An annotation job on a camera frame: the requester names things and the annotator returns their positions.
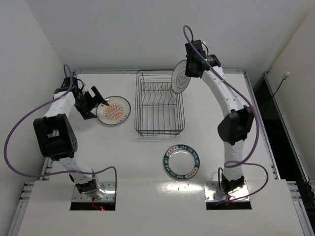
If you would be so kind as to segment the white plate grey line pattern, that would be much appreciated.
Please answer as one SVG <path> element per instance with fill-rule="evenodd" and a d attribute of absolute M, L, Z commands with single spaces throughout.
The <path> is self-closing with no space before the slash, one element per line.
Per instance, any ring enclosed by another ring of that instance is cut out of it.
<path fill-rule="evenodd" d="M 174 93 L 182 93 L 190 83 L 190 77 L 186 75 L 186 60 L 180 61 L 174 68 L 171 77 L 171 88 Z"/>

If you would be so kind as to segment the orange sunburst pattern plate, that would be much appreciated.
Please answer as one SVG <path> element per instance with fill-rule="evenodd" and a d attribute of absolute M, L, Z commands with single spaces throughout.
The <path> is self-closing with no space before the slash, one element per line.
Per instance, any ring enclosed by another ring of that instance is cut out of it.
<path fill-rule="evenodd" d="M 131 113 L 131 105 L 121 96 L 109 96 L 105 98 L 109 104 L 99 104 L 96 109 L 97 119 L 105 125 L 118 125 L 123 123 Z"/>

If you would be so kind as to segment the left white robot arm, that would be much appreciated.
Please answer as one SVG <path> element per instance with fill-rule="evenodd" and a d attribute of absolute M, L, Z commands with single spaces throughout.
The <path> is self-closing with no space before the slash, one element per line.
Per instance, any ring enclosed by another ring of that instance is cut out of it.
<path fill-rule="evenodd" d="M 69 173 L 78 192 L 94 200 L 105 195 L 105 187 L 97 181 L 96 172 L 87 166 L 77 154 L 78 141 L 68 120 L 72 107 L 83 119 L 93 119 L 99 105 L 108 105 L 96 87 L 94 96 L 84 88 L 85 84 L 76 77 L 66 77 L 63 85 L 54 92 L 54 102 L 48 112 L 33 121 L 41 154 L 62 165 Z"/>

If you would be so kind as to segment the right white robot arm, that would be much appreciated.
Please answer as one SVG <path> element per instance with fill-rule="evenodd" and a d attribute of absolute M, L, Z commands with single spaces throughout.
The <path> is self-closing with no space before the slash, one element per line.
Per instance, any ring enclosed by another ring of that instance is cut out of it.
<path fill-rule="evenodd" d="M 201 78 L 210 88 L 219 103 L 223 120 L 218 125 L 218 134 L 224 144 L 224 168 L 221 175 L 221 190 L 227 194 L 244 184 L 242 166 L 245 139 L 251 130 L 253 110 L 226 85 L 220 61 L 215 55 L 207 56 L 201 40 L 185 44 L 186 76 Z"/>

